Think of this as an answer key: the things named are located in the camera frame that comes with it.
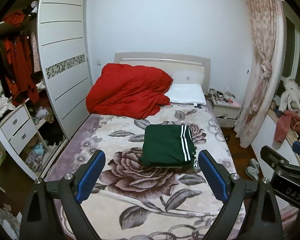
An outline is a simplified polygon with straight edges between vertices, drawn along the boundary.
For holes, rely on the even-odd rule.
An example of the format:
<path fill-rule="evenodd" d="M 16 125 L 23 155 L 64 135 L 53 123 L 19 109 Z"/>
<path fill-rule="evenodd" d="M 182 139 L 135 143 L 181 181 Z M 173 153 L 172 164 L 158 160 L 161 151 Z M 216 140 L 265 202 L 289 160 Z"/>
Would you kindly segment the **white plush toy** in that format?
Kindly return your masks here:
<path fill-rule="evenodd" d="M 285 91 L 280 98 L 279 111 L 282 113 L 285 110 L 295 112 L 300 117 L 300 86 L 289 78 L 283 79 Z"/>

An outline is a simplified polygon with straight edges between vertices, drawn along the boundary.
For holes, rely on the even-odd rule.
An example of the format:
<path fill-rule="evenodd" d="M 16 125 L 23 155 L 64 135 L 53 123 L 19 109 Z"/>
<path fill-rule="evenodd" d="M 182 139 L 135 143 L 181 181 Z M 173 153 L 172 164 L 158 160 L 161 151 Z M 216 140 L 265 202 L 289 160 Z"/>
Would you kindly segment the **floral plush bed blanket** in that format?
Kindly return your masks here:
<path fill-rule="evenodd" d="M 198 151 L 208 150 L 228 172 L 236 170 L 210 103 L 165 106 L 142 120 L 89 116 L 46 180 L 74 173 L 96 150 L 105 153 L 105 167 L 82 203 L 102 239 L 202 239 L 222 208 L 200 168 L 141 165 L 145 128 L 153 124 L 189 126 Z"/>

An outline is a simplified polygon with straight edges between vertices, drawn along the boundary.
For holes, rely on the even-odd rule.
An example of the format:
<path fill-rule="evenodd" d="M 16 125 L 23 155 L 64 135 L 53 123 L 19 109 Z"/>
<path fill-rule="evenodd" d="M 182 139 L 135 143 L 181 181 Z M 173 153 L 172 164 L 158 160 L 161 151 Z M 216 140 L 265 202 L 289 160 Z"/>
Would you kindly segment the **white nightstand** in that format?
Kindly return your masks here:
<path fill-rule="evenodd" d="M 236 101 L 234 94 L 231 92 L 221 92 L 210 89 L 212 95 L 213 114 L 221 128 L 234 128 L 241 105 Z"/>

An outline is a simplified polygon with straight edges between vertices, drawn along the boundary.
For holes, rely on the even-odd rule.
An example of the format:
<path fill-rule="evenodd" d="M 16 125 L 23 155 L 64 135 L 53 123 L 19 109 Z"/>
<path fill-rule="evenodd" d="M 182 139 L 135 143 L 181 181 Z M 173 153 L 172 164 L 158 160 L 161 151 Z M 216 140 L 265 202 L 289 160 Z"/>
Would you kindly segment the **white drawer unit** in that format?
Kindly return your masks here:
<path fill-rule="evenodd" d="M 38 130 L 24 103 L 2 119 L 0 128 L 18 155 L 39 141 Z"/>

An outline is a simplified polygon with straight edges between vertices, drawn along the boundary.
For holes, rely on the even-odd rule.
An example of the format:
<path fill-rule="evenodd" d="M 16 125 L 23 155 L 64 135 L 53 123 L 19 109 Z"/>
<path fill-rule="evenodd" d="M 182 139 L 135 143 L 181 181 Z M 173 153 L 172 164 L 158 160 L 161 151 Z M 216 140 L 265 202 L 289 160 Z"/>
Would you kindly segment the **white sliding wardrobe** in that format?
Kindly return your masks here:
<path fill-rule="evenodd" d="M 84 35 L 84 0 L 39 0 L 38 49 L 53 111 L 67 138 L 89 116 L 92 87 Z"/>

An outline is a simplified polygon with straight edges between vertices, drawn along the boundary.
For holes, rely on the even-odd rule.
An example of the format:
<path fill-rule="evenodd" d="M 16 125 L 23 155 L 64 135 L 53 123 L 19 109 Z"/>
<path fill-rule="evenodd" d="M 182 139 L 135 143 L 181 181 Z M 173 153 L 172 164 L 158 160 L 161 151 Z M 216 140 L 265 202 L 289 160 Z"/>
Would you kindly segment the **pink garment on sill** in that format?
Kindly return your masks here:
<path fill-rule="evenodd" d="M 283 143 L 290 130 L 300 134 L 300 116 L 294 111 L 285 110 L 277 121 L 274 141 Z"/>

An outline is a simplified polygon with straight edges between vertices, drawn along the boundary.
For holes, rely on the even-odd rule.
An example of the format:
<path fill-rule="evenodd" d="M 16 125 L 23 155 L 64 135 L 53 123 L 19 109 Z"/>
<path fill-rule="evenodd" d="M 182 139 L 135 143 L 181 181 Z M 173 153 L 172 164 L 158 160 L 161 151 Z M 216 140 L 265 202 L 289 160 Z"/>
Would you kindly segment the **grey slippers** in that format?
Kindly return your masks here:
<path fill-rule="evenodd" d="M 259 180 L 260 165 L 254 158 L 249 160 L 249 166 L 245 168 L 245 173 L 253 181 Z"/>

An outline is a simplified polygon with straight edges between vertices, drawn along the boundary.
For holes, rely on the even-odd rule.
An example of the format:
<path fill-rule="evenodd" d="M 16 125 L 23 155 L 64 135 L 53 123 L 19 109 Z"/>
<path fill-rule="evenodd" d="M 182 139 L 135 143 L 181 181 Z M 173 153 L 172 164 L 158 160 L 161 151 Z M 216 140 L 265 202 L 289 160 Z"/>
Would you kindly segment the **red quilt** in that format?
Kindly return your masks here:
<path fill-rule="evenodd" d="M 172 83 L 159 68 L 108 63 L 86 97 L 86 108 L 91 114 L 145 119 L 170 104 L 165 93 Z"/>

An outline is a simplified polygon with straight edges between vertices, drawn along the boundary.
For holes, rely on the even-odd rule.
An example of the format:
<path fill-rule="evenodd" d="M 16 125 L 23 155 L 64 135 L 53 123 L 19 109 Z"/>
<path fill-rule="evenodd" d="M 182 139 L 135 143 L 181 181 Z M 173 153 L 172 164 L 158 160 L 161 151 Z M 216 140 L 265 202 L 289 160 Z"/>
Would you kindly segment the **white pillow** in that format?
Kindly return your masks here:
<path fill-rule="evenodd" d="M 171 84 L 165 93 L 171 103 L 206 105 L 202 87 L 198 84 Z"/>

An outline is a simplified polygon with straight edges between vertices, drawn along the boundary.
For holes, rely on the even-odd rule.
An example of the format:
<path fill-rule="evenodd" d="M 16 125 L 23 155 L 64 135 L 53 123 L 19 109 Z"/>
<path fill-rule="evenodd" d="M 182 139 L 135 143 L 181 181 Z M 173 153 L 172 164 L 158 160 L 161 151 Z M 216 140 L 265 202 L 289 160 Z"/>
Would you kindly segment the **pink floral curtain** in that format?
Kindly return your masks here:
<path fill-rule="evenodd" d="M 253 65 L 235 124 L 240 146 L 257 136 L 270 108 L 283 66 L 285 20 L 281 0 L 246 0 L 254 44 Z"/>

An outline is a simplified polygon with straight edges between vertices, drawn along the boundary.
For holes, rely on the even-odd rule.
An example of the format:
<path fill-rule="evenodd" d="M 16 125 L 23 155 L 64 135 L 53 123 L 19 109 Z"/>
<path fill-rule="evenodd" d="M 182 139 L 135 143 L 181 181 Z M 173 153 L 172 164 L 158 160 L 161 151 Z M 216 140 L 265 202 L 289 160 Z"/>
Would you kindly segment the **beige bed headboard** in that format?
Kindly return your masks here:
<path fill-rule="evenodd" d="M 125 52 L 115 53 L 115 63 L 131 66 L 156 67 L 170 75 L 174 83 L 201 85 L 203 92 L 209 91 L 211 60 L 184 54 Z"/>

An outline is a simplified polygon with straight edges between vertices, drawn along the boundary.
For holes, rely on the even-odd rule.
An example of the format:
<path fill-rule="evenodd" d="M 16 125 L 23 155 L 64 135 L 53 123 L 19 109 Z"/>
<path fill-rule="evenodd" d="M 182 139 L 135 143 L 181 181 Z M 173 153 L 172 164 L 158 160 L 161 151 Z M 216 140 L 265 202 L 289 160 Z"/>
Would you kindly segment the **red hanging clothes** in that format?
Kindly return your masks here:
<path fill-rule="evenodd" d="M 42 77 L 36 33 L 31 24 L 35 9 L 9 12 L 0 21 L 0 83 L 5 97 L 18 106 L 39 101 L 37 82 Z"/>

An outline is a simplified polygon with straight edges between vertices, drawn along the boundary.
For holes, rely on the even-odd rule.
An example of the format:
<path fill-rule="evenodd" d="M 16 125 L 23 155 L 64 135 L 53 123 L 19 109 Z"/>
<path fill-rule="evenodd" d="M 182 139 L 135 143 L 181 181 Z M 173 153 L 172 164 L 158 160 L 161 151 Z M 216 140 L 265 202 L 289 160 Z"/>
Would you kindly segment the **green white varsity jacket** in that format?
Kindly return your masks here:
<path fill-rule="evenodd" d="M 149 125 L 145 129 L 140 163 L 147 167 L 193 167 L 196 147 L 187 125 Z"/>

